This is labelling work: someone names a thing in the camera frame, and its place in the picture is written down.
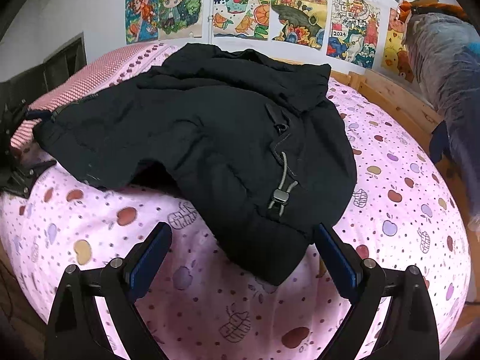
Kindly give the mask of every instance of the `apple pattern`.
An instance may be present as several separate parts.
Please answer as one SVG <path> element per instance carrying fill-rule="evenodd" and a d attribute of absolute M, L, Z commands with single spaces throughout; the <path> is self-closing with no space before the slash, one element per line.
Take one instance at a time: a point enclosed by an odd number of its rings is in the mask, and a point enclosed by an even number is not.
<path fill-rule="evenodd" d="M 446 341 L 470 282 L 457 206 L 428 155 L 397 122 L 352 88 L 331 79 L 330 89 L 328 97 L 351 137 L 358 174 L 334 228 L 361 258 L 384 268 L 421 268 L 439 338 Z M 136 302 L 170 359 L 316 359 L 350 307 L 315 246 L 282 285 L 271 286 L 226 258 L 189 202 L 159 191 L 131 186 L 100 192 L 57 164 L 42 175 L 28 201 L 4 193 L 0 205 L 2 244 L 44 320 L 67 265 L 102 267 L 124 257 L 157 222 L 170 223 L 171 249 L 149 292 Z M 126 358 L 104 300 L 98 304 L 112 349 Z M 359 358 L 374 347 L 388 304 L 383 299 Z"/>

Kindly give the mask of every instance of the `metal screw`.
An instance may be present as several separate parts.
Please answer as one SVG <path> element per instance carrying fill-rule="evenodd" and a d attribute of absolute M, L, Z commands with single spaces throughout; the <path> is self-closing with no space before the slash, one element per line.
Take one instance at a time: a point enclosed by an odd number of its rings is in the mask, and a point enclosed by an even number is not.
<path fill-rule="evenodd" d="M 77 266 L 75 264 L 71 264 L 68 267 L 65 268 L 65 272 L 68 274 L 71 274 L 75 272 L 75 269 L 77 269 Z"/>
<path fill-rule="evenodd" d="M 418 275 L 420 273 L 420 269 L 418 269 L 416 266 L 411 265 L 409 266 L 409 271 L 413 275 Z"/>
<path fill-rule="evenodd" d="M 367 268 L 375 268 L 377 266 L 377 263 L 375 262 L 374 259 L 365 259 L 363 260 L 363 265 L 366 266 Z"/>
<path fill-rule="evenodd" d="M 116 259 L 113 259 L 112 261 L 110 261 L 110 266 L 112 268 L 120 268 L 123 264 L 123 259 L 121 258 L 116 258 Z"/>

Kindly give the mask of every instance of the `colorful children's drawing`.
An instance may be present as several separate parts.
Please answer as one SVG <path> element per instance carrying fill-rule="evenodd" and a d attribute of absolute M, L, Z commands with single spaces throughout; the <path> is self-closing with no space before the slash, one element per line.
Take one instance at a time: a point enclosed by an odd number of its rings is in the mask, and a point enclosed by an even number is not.
<path fill-rule="evenodd" d="M 406 25 L 398 19 L 398 12 L 390 9 L 390 21 L 388 22 L 385 50 L 383 50 L 382 67 L 403 77 L 411 84 L 415 76 L 409 64 L 407 49 L 402 45 L 405 32 Z"/>
<path fill-rule="evenodd" d="M 322 47 L 327 21 L 328 0 L 271 0 L 283 28 L 273 39 Z"/>
<path fill-rule="evenodd" d="M 363 0 L 333 0 L 327 55 L 363 68 L 374 65 L 380 9 Z"/>
<path fill-rule="evenodd" d="M 127 44 L 158 38 L 158 0 L 125 0 Z"/>
<path fill-rule="evenodd" d="M 202 36 L 202 0 L 159 0 L 159 39 Z"/>
<path fill-rule="evenodd" d="M 270 0 L 214 0 L 215 36 L 267 39 Z"/>

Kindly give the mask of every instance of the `brown bear drawing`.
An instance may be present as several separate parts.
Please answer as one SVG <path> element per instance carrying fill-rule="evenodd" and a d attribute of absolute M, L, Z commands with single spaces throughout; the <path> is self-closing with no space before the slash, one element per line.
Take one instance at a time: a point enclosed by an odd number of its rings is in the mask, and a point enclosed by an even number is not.
<path fill-rule="evenodd" d="M 402 50 L 397 53 L 398 56 L 398 66 L 399 76 L 402 76 L 409 83 L 413 82 L 415 76 L 413 75 L 412 68 L 409 64 L 409 54 Z"/>

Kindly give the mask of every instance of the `white wall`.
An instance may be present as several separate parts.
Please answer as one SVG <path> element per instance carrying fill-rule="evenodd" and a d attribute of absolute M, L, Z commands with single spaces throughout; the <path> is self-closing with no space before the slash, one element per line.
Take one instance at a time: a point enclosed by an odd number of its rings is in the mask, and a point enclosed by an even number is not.
<path fill-rule="evenodd" d="M 394 0 L 368 0 L 381 7 L 378 50 L 383 50 L 383 34 Z M 455 0 L 440 0 L 455 3 Z M 210 11 L 210 0 L 205 0 L 205 12 Z M 277 35 L 280 23 L 271 12 L 270 36 Z M 184 45 L 188 41 L 208 42 L 207 14 L 203 17 L 203 37 L 197 39 L 168 40 L 167 43 Z M 125 45 L 125 0 L 28 0 L 22 7 L 5 37 L 0 42 L 0 81 L 41 63 L 71 38 L 83 32 L 87 61 L 92 62 L 102 54 Z M 356 65 L 326 56 L 326 48 L 280 43 L 272 40 L 241 40 L 214 38 L 214 44 L 229 51 L 255 48 L 264 54 L 306 63 L 330 63 L 337 71 L 357 71 Z"/>

